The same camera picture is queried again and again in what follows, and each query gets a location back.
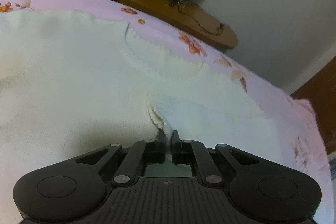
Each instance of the metal rivet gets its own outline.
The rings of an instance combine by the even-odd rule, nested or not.
[[[207,176],[205,180],[209,183],[219,183],[222,181],[222,178],[217,175],[210,175],[210,176]]]
[[[125,176],[125,175],[118,175],[118,176],[115,176],[113,180],[116,183],[126,183],[130,181],[130,177]]]

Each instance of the white sweater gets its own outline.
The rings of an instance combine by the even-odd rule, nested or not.
[[[263,116],[229,77],[145,41],[128,22],[80,12],[0,14],[0,223],[20,220],[11,193],[27,172],[109,143],[155,138],[146,100],[157,91],[242,119]]]

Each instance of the pink bedsheet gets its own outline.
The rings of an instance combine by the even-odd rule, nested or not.
[[[293,100],[226,55],[181,30],[141,11],[110,0],[0,0],[6,12],[20,9],[80,10],[107,20],[128,20],[145,39],[164,45],[171,52],[194,62],[207,62],[218,73],[225,73],[241,85],[278,128],[284,164],[313,177],[323,193],[315,214],[317,223],[334,220],[333,190],[329,163],[315,113],[308,101]]]

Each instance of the white garment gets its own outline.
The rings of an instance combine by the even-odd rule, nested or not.
[[[207,64],[172,56],[128,22],[80,12],[0,14],[0,77],[0,224],[21,220],[12,189],[24,174],[109,143],[155,138],[150,92],[263,114]]]
[[[178,130],[181,140],[197,140],[215,148],[225,143],[283,164],[277,129],[271,118],[232,114],[160,93],[148,96],[152,120],[166,134]]]

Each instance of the brown wooden door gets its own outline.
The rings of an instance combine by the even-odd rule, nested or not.
[[[292,94],[308,99],[315,112],[328,154],[336,150],[336,57]]]

